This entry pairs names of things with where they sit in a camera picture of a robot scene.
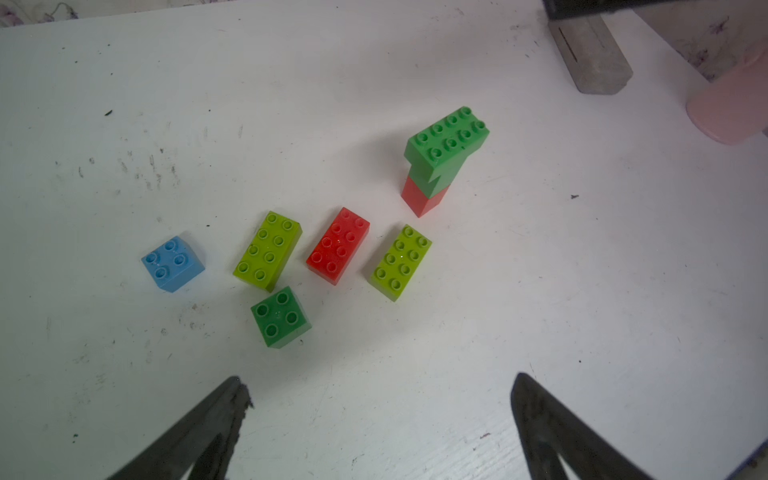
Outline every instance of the light blue 2x2 brick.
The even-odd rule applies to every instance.
[[[181,238],[173,237],[141,259],[154,282],[167,292],[175,292],[205,270],[192,249]]]

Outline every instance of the pink container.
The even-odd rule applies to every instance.
[[[735,145],[768,127],[768,37],[752,44],[733,68],[686,106],[699,130]]]

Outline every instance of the lego duplo brick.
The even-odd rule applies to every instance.
[[[179,290],[205,270],[194,251],[179,237],[171,238],[141,262],[157,286],[167,292]]]
[[[453,176],[467,157],[477,151],[488,137],[485,122],[469,107],[461,107],[442,120],[410,137],[406,144],[406,160],[412,174],[426,182],[443,175]]]
[[[252,306],[250,311],[270,348],[279,349],[312,328],[289,286]]]
[[[431,209],[437,207],[440,203],[440,200],[442,200],[442,198],[445,196],[445,192],[447,191],[448,187],[442,189],[434,197],[429,198],[424,195],[419,187],[416,186],[416,184],[413,182],[413,179],[408,177],[406,179],[406,185],[402,189],[402,199],[406,201],[408,206],[411,207],[411,210],[413,210],[413,213],[416,214],[417,217],[421,217]]]
[[[315,250],[306,259],[306,265],[336,285],[368,234],[370,226],[370,222],[342,207]]]
[[[406,225],[370,277],[370,283],[391,301],[400,298],[432,245],[413,227]]]
[[[433,181],[427,181],[425,177],[419,175],[419,172],[415,171],[414,167],[411,167],[411,169],[408,172],[408,176],[413,180],[413,183],[419,188],[419,190],[422,191],[422,193],[427,198],[432,198],[448,188],[452,183],[453,180],[456,179],[456,175],[458,175],[458,170],[462,167],[462,164],[456,164],[452,171],[447,172],[446,174],[441,175],[440,177],[437,177]]]
[[[271,292],[301,237],[299,222],[270,211],[233,275]]]

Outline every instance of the green 2x4 brick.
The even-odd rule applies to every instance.
[[[271,292],[288,257],[301,237],[301,225],[290,218],[269,212],[253,241],[235,267],[233,275]]]
[[[431,245],[430,239],[406,225],[373,271],[371,285],[391,301],[396,301],[406,289]]]
[[[431,127],[410,137],[406,160],[409,177],[428,198],[443,191],[456,178],[470,154],[488,137],[485,122],[469,107],[461,107]]]

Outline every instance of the white tabletop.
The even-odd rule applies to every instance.
[[[703,136],[705,80],[606,20],[612,97],[576,91],[535,0],[0,30],[8,478],[103,478],[229,375],[255,405],[229,478],[527,478],[520,371],[652,476],[724,477],[768,435],[768,139]],[[491,134],[416,219],[406,139],[462,105]],[[341,206],[371,232],[330,286],[303,262]],[[281,350],[231,273],[268,210],[303,227],[278,287],[313,324]],[[406,222],[434,245],[393,303],[366,278]],[[177,234],[206,271],[170,294],[141,258]]]

